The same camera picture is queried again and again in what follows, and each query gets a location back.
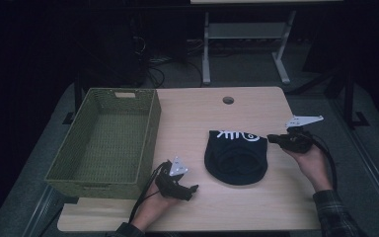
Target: basket handle hole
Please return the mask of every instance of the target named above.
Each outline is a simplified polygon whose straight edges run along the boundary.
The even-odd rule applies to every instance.
[[[136,94],[132,92],[115,92],[117,98],[136,98]]]

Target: green woven basket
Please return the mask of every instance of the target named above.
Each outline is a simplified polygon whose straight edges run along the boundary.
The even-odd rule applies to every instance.
[[[156,90],[90,89],[45,180],[71,197],[138,198],[160,115]]]

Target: table top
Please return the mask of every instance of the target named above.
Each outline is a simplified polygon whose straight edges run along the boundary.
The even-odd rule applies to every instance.
[[[180,180],[199,185],[190,201],[171,208],[148,231],[236,231],[319,229],[312,186],[295,161],[268,144],[268,170],[252,185],[231,186],[205,169],[210,130],[244,131],[266,137],[286,133],[291,110],[280,88],[159,89],[162,114],[153,168],[179,156],[189,168]],[[223,103],[232,97],[234,103]],[[135,200],[79,198],[66,203],[61,231],[114,231],[128,221]]]
[[[343,0],[190,0],[192,4],[225,4],[225,3],[314,3],[342,2]]]

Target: black cap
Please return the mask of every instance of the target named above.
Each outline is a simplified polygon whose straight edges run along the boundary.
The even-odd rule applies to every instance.
[[[250,185],[265,175],[266,149],[266,138],[246,132],[210,130],[205,168],[226,184]]]

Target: cap logo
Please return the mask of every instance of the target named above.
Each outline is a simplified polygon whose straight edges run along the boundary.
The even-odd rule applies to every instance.
[[[240,135],[247,140],[247,141],[258,141],[260,140],[259,136],[246,133],[246,132],[241,132],[241,131],[229,131],[229,130],[219,130],[220,133],[218,133],[217,138],[220,138],[224,134],[224,138],[226,139],[238,139]]]

